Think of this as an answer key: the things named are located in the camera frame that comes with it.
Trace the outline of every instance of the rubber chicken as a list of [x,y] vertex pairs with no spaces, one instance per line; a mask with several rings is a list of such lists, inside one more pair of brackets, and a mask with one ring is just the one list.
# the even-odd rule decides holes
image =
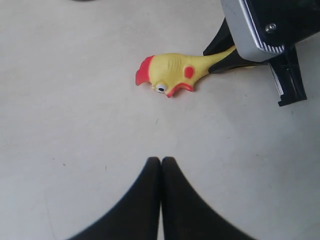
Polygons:
[[158,93],[172,97],[179,89],[194,91],[195,83],[209,74],[209,68],[226,58],[236,48],[209,56],[167,53],[147,57],[135,75],[135,84],[151,83]]

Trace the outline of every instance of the white floor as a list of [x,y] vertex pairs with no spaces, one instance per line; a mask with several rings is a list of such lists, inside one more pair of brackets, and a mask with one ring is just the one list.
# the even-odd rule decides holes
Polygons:
[[0,239],[72,236],[149,156],[255,238],[318,239],[320,35],[297,47],[304,102],[278,107],[267,67],[175,98],[135,85],[147,56],[201,55],[223,17],[218,0],[0,0]]

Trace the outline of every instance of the black object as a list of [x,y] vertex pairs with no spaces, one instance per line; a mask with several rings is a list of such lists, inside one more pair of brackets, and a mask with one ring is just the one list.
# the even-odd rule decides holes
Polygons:
[[149,158],[114,208],[70,240],[156,240],[160,202],[165,240],[253,240],[200,198],[173,157]]
[[124,197],[100,220],[70,240],[156,240],[161,164],[149,158]]
[[253,240],[201,199],[174,158],[163,159],[162,173],[165,240]]
[[[268,44],[284,45],[284,53],[264,62],[253,62],[243,59],[235,50],[213,65],[209,73],[269,65],[281,98],[279,106],[306,100],[295,44],[320,31],[320,0],[246,0],[246,3],[259,36]],[[276,29],[267,32],[266,26],[270,24],[275,24]],[[203,55],[220,53],[234,45],[228,23],[224,19],[220,30]]]

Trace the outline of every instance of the chicken eye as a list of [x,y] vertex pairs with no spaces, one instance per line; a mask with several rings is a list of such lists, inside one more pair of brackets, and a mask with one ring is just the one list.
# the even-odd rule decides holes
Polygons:
[[156,90],[158,93],[163,94],[163,93],[167,90],[167,86],[162,85],[162,84],[158,84],[158,85],[155,87],[155,90]]

